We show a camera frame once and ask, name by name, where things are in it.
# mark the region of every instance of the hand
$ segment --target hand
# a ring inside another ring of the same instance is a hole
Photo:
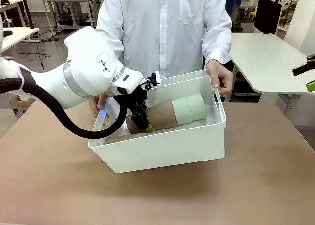
[[[97,118],[99,111],[105,107],[105,102],[108,98],[106,93],[102,93],[94,98],[89,99],[89,106],[93,117]]]
[[[206,65],[206,71],[211,77],[212,87],[218,88],[221,97],[232,91],[233,74],[219,61],[211,59]]]

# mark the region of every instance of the shirt cuff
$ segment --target shirt cuff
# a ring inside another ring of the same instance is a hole
[[[206,61],[205,61],[205,66],[208,64],[208,62],[211,60],[217,60],[219,61],[221,64],[225,64],[226,62],[228,62],[230,60],[230,56],[229,55],[225,55],[224,51],[221,48],[217,48],[214,49],[207,57],[206,57]]]

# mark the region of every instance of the white pillar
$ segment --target white pillar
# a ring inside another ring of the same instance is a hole
[[[306,55],[315,53],[315,0],[299,0],[284,39]],[[315,129],[315,95],[303,95],[288,116],[300,129]]]

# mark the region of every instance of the shirt pocket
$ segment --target shirt pocket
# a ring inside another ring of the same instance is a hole
[[[196,25],[202,21],[204,0],[179,0],[179,20],[185,25]]]

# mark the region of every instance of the white plastic bin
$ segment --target white plastic bin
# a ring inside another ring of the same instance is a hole
[[[148,108],[200,92],[207,106],[207,118],[112,144],[106,144],[107,138],[89,140],[88,147],[115,173],[221,159],[226,115],[218,91],[215,90],[217,103],[212,91],[210,77],[204,70],[162,79],[161,88],[148,91]],[[105,114],[99,114],[93,130],[101,130],[104,120]]]

